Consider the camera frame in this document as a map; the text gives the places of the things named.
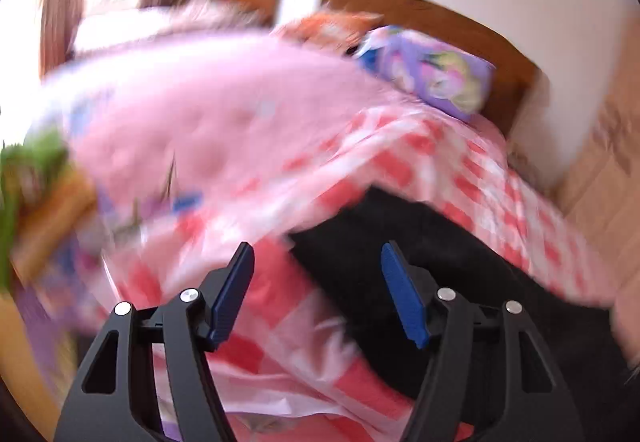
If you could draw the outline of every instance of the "black fabric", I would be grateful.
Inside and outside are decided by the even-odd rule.
[[[629,380],[609,312],[562,301],[430,207],[372,187],[353,207],[290,238],[293,256],[344,315],[372,369],[398,392],[417,397],[426,359],[405,337],[380,270],[389,240],[470,302],[522,303],[558,361],[586,439],[639,439],[640,380]]]

